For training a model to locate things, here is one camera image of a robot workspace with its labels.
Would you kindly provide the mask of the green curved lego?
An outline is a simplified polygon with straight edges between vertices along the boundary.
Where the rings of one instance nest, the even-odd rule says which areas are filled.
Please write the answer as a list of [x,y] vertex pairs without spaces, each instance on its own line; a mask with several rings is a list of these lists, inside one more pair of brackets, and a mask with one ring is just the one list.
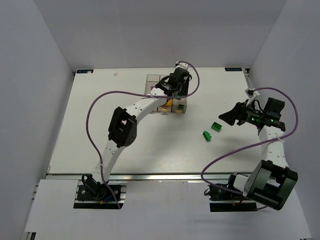
[[212,136],[211,136],[211,134],[210,134],[208,131],[203,131],[202,135],[203,135],[203,137],[205,138],[205,140],[206,140],[207,142],[210,142],[210,141],[211,141]]

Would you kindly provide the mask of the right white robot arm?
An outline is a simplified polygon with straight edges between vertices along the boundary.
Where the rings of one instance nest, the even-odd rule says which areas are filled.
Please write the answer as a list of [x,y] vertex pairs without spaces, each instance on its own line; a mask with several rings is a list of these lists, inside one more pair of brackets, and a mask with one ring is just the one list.
[[269,98],[263,110],[253,103],[238,102],[234,108],[219,115],[230,126],[249,123],[257,127],[261,145],[261,161],[249,176],[233,174],[229,186],[257,203],[281,210],[298,181],[285,158],[283,136],[286,127],[280,120],[285,102]]

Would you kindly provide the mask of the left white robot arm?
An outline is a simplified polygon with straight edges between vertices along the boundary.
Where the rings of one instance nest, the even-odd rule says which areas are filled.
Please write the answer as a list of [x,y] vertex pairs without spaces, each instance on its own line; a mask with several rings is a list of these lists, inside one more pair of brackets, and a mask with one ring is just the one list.
[[125,107],[117,107],[108,127],[108,140],[103,153],[99,153],[99,164],[91,172],[92,178],[107,183],[111,171],[122,151],[137,138],[139,122],[157,107],[164,105],[171,97],[181,96],[180,92],[189,84],[188,64],[178,63],[174,72],[161,79],[155,87],[138,102]]

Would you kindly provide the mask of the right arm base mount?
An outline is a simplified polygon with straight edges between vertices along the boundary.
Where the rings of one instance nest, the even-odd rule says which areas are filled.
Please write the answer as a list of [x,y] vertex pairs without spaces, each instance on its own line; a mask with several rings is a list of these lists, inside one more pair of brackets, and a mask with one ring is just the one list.
[[209,197],[212,213],[256,212],[257,204],[242,195],[208,185],[204,196]]

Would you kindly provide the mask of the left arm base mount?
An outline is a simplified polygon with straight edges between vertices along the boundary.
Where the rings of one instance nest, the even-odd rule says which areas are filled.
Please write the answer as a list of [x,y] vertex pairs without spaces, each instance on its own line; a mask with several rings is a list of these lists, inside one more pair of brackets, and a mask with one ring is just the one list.
[[109,185],[113,191],[104,184],[93,179],[91,174],[81,176],[78,183],[73,208],[94,210],[120,210],[124,204],[124,185]]

